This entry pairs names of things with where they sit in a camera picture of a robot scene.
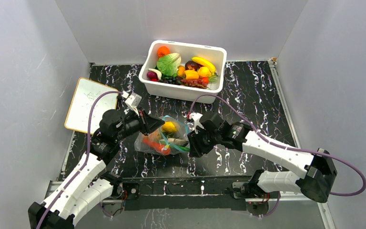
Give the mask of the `clear zip top bag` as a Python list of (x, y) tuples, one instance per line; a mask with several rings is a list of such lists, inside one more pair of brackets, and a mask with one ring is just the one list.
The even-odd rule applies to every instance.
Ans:
[(164, 124), (149, 135), (139, 134), (134, 149), (139, 152), (168, 156), (188, 153), (190, 145), (187, 124), (168, 115), (163, 116)]

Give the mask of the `toy green bean pod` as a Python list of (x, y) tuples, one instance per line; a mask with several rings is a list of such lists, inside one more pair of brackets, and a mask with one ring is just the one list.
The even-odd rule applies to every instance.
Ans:
[(175, 144), (169, 144), (170, 148), (173, 148), (176, 152), (190, 152), (190, 148), (185, 146), (179, 146)]

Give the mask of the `toy pineapple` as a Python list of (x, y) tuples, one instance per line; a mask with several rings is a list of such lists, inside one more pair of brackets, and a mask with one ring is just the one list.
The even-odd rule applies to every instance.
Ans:
[(149, 134), (147, 136), (148, 140), (150, 142), (159, 142), (160, 140), (163, 140), (163, 137), (162, 137), (162, 133), (157, 130), (157, 131), (154, 131), (153, 133)]

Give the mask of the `toy red tomato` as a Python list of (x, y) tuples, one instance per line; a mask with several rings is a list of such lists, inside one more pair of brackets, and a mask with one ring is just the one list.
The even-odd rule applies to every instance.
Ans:
[(147, 136), (145, 136), (142, 140), (142, 142), (147, 145), (150, 149), (154, 150), (156, 154), (167, 156), (171, 154), (171, 149), (164, 144), (161, 144), (159, 140), (151, 139)]

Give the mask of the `toy grey fish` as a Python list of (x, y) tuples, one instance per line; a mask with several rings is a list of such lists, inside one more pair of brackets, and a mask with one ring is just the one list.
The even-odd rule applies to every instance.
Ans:
[(168, 141), (168, 144), (174, 145), (174, 146), (186, 147), (189, 144), (187, 140), (179, 139), (179, 138), (168, 138), (167, 141)]

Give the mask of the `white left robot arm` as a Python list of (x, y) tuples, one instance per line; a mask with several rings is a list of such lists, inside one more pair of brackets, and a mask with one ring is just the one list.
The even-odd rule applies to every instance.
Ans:
[(120, 178), (106, 172), (95, 179), (120, 150), (120, 141), (142, 133), (153, 133), (165, 122), (139, 108), (117, 117), (114, 109), (106, 111), (99, 128), (90, 136), (88, 148), (69, 176), (41, 203), (28, 209), (32, 229), (73, 229), (81, 218), (107, 197), (123, 193)]

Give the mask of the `toy yellow lemon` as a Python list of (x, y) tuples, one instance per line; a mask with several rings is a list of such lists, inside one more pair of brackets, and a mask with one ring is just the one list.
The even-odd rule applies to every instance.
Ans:
[(165, 122), (162, 126), (161, 126), (161, 131), (163, 133), (166, 134), (173, 134), (178, 132), (177, 127), (174, 125), (173, 122)]

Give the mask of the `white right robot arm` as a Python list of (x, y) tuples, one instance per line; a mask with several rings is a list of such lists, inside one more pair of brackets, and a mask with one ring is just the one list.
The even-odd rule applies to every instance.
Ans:
[(194, 130), (188, 134), (190, 157), (202, 157), (215, 145), (223, 145), (263, 157), (286, 168), (285, 172), (259, 169), (250, 181), (233, 182), (228, 190), (234, 198), (262, 198), (280, 191), (302, 193), (315, 202), (327, 202), (337, 176), (336, 167), (327, 151), (319, 149), (317, 155), (300, 152), (298, 148), (292, 151), (289, 145), (281, 145), (274, 139), (258, 135), (250, 125), (240, 122), (230, 124), (214, 112), (192, 113), (188, 119), (194, 124)]

